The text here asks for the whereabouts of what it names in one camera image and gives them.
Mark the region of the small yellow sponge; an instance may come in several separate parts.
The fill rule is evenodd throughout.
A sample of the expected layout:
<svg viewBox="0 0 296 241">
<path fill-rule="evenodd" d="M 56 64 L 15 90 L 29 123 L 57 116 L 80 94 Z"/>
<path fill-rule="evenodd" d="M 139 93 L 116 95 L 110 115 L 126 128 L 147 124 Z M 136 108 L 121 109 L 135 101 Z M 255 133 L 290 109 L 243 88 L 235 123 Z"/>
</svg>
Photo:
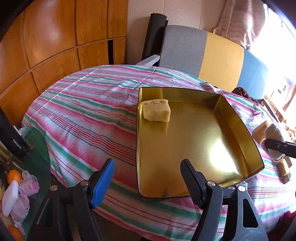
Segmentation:
<svg viewBox="0 0 296 241">
<path fill-rule="evenodd" d="M 143 117 L 148 121 L 170 121 L 171 109 L 166 99 L 153 99 L 141 102 Z"/>
</svg>

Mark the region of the white knitted cloth roll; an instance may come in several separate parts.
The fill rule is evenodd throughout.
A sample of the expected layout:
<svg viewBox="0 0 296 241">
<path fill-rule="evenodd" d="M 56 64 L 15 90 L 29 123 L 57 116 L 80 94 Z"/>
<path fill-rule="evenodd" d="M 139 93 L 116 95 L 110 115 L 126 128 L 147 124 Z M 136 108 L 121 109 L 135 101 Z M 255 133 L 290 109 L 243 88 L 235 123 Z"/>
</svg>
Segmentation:
<svg viewBox="0 0 296 241">
<path fill-rule="evenodd" d="M 280 129 L 273 123 L 265 131 L 265 147 L 268 149 L 269 154 L 273 161 L 277 162 L 284 156 L 279 151 L 281 142 L 284 142 L 284 138 L 281 134 Z"/>
</svg>

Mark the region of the large yellow sponge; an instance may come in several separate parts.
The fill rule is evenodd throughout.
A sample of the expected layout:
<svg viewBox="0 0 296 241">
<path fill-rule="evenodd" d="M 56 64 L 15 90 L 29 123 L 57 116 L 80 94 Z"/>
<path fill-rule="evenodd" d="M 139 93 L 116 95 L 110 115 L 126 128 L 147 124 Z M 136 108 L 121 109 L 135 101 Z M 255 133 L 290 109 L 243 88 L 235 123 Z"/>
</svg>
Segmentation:
<svg viewBox="0 0 296 241">
<path fill-rule="evenodd" d="M 265 131 L 268 127 L 269 122 L 266 120 L 253 130 L 252 137 L 259 145 L 265 140 Z"/>
</svg>

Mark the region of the wooden desk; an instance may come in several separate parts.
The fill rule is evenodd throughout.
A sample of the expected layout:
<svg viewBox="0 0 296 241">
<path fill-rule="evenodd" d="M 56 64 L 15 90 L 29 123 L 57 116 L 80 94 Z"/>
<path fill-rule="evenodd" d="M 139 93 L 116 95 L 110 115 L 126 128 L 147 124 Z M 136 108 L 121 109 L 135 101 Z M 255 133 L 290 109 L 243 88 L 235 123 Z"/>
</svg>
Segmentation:
<svg viewBox="0 0 296 241">
<path fill-rule="evenodd" d="M 263 99 L 267 102 L 267 105 L 273 110 L 279 122 L 285 127 L 285 130 L 288 132 L 288 135 L 292 139 L 292 142 L 295 142 L 295 126 L 292 126 L 292 124 L 286 120 L 285 112 L 281 108 L 277 108 L 276 105 L 271 101 L 271 99 L 267 95 L 265 95 Z"/>
</svg>

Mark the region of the pink hair rollers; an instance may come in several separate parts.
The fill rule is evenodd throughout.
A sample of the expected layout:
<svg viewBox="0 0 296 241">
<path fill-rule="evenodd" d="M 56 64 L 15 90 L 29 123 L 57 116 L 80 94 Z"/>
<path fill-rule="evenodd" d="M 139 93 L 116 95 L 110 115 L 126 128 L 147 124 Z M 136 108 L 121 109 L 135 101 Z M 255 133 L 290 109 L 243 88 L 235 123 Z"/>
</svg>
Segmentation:
<svg viewBox="0 0 296 241">
<path fill-rule="evenodd" d="M 22 178 L 22 181 L 18 185 L 20 194 L 30 197 L 39 192 L 40 187 L 37 177 L 25 170 L 22 172 Z"/>
</svg>

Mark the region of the white sponge block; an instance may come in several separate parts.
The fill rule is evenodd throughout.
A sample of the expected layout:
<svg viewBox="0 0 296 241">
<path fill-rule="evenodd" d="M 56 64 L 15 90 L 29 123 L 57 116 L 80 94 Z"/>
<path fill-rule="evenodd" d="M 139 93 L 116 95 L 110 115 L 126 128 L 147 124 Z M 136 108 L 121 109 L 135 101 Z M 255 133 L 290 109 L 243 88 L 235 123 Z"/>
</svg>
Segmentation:
<svg viewBox="0 0 296 241">
<path fill-rule="evenodd" d="M 19 184 L 16 180 L 13 180 L 7 190 L 4 192 L 2 198 L 2 212 L 4 216 L 8 217 L 13 206 L 15 205 L 19 197 Z"/>
</svg>

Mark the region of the orange fruit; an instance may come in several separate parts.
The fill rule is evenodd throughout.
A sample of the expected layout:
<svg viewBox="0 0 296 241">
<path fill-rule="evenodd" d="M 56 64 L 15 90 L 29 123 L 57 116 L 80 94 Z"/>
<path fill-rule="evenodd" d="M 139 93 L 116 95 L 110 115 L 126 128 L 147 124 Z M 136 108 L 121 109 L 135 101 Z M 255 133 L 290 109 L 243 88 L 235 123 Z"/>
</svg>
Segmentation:
<svg viewBox="0 0 296 241">
<path fill-rule="evenodd" d="M 17 170 L 10 170 L 7 174 L 7 182 L 8 184 L 11 184 L 13 181 L 17 181 L 20 183 L 22 181 L 23 177 L 21 173 Z"/>
</svg>

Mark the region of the dark red cloth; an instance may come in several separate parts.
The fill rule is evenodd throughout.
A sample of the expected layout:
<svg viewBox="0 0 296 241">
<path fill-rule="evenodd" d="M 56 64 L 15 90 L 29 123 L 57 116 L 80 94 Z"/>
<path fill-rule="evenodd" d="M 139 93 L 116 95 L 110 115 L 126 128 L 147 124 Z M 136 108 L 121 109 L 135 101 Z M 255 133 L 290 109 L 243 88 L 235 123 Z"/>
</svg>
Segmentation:
<svg viewBox="0 0 296 241">
<path fill-rule="evenodd" d="M 232 91 L 231 91 L 233 94 L 236 94 L 238 96 L 241 96 L 241 97 L 244 97 L 245 99 L 248 99 L 256 104 L 260 104 L 258 100 L 252 98 L 248 93 L 247 91 L 242 88 L 242 87 L 236 87 L 234 88 Z"/>
</svg>

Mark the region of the gold metal tin tray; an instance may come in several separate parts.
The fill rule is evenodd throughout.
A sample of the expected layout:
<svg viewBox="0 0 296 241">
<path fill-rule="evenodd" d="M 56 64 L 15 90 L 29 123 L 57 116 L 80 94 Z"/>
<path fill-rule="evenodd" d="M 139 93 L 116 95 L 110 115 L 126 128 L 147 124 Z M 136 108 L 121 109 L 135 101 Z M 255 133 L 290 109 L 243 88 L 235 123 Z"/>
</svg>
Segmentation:
<svg viewBox="0 0 296 241">
<path fill-rule="evenodd" d="M 170 120 L 148 121 L 143 103 L 166 99 Z M 180 171 L 188 159 L 207 180 L 229 187 L 264 169 L 251 133 L 224 94 L 142 87 L 137 108 L 137 186 L 144 199 L 189 195 Z"/>
</svg>

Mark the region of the striped pink green bedsheet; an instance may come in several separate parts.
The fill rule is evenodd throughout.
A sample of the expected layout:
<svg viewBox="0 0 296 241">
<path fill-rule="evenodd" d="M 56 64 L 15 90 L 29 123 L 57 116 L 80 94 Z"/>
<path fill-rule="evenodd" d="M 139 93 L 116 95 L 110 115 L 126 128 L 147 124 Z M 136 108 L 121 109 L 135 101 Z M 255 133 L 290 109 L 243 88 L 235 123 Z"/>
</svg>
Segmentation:
<svg viewBox="0 0 296 241">
<path fill-rule="evenodd" d="M 137 186 L 137 108 L 142 87 L 174 87 L 224 94 L 252 135 L 273 120 L 259 105 L 193 75 L 161 67 L 102 65 L 68 75 L 30 105 L 23 126 L 37 129 L 49 152 L 51 172 L 75 186 L 115 161 L 115 174 L 96 212 L 149 240 L 190 240 L 202 211 L 191 197 L 144 199 Z M 275 162 L 255 141 L 264 169 L 245 186 L 266 230 L 295 211 L 295 178 L 283 184 Z"/>
</svg>

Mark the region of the grey yellow blue chair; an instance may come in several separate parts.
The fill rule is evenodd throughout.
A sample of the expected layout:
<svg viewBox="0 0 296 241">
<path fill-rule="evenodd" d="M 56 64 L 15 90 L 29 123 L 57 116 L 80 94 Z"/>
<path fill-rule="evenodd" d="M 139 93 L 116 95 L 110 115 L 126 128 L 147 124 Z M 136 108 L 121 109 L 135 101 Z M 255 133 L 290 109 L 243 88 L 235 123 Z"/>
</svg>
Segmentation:
<svg viewBox="0 0 296 241">
<path fill-rule="evenodd" d="M 267 67 L 247 49 L 214 33 L 168 25 L 161 52 L 138 64 L 182 71 L 229 92 L 242 87 L 276 118 L 263 99 Z"/>
</svg>

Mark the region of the wooden wardrobe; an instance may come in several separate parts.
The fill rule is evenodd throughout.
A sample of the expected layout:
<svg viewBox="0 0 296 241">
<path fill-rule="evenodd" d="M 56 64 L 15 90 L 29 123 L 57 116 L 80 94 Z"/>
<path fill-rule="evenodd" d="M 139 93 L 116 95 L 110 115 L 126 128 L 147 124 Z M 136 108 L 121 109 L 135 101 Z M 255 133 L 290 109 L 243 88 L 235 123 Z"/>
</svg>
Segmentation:
<svg viewBox="0 0 296 241">
<path fill-rule="evenodd" d="M 1 40 L 1 109 L 21 126 L 31 103 L 61 78 L 124 64 L 128 1 L 33 1 Z"/>
</svg>

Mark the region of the black rolled mat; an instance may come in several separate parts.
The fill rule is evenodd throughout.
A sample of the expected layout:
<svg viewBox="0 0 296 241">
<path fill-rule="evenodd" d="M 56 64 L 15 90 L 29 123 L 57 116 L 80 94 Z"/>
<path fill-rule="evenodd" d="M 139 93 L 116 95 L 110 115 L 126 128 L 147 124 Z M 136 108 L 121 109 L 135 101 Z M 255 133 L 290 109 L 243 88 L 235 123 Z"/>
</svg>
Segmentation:
<svg viewBox="0 0 296 241">
<path fill-rule="evenodd" d="M 167 22 L 167 16 L 163 14 L 153 13 L 150 15 L 142 60 L 161 52 Z"/>
</svg>

